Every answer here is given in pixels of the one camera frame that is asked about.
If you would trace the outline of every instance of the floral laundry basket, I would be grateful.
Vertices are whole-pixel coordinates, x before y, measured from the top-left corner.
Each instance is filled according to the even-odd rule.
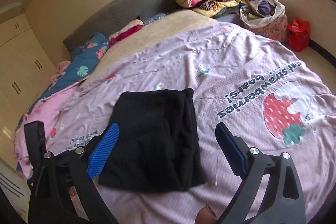
[[[255,2],[258,5],[263,0],[257,0]],[[243,21],[245,28],[252,31],[256,35],[261,35],[273,40],[278,40],[282,44],[286,45],[288,41],[288,20],[285,13],[285,6],[278,0],[273,0],[275,12],[273,16],[263,17],[255,20],[248,20],[246,14],[244,14],[244,7],[240,9],[240,18]]]

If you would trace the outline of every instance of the silver bolt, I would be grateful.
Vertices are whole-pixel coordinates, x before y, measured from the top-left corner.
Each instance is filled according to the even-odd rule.
[[[291,155],[287,152],[283,152],[282,153],[282,156],[285,158],[285,159],[289,159],[291,157]]]
[[[80,147],[76,148],[75,152],[76,152],[76,154],[82,154],[84,152],[84,147],[80,146]]]
[[[250,148],[250,152],[254,155],[257,155],[257,154],[259,154],[259,149],[256,148],[256,147],[252,147],[252,148]]]
[[[44,153],[44,158],[45,159],[48,159],[48,158],[50,158],[51,157],[51,152],[46,152],[46,153]]]

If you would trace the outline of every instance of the beige mattress cover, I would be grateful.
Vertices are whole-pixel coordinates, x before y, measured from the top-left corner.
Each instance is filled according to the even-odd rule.
[[[181,32],[205,27],[212,23],[216,23],[216,20],[191,10],[178,11],[155,21],[110,48],[85,83],[87,84],[97,79],[113,63],[137,52],[144,51],[161,40]]]

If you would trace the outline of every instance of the blue gripper pad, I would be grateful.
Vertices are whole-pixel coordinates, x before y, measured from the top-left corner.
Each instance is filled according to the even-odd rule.
[[[86,174],[90,179],[100,175],[118,137],[119,126],[114,122],[89,157]]]
[[[244,156],[242,151],[239,149],[238,145],[234,139],[240,139],[240,144],[246,145],[240,137],[233,136],[231,132],[227,129],[224,123],[220,122],[217,124],[215,129],[216,140],[222,149],[233,173],[239,176],[242,180],[245,178],[247,173],[246,161],[247,158]]]

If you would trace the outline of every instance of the headboard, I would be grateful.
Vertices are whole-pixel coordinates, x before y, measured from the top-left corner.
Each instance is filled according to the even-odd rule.
[[[88,18],[63,43],[71,52],[95,32],[108,37],[137,17],[146,20],[160,12],[170,13],[178,9],[180,7],[174,0],[114,0]]]

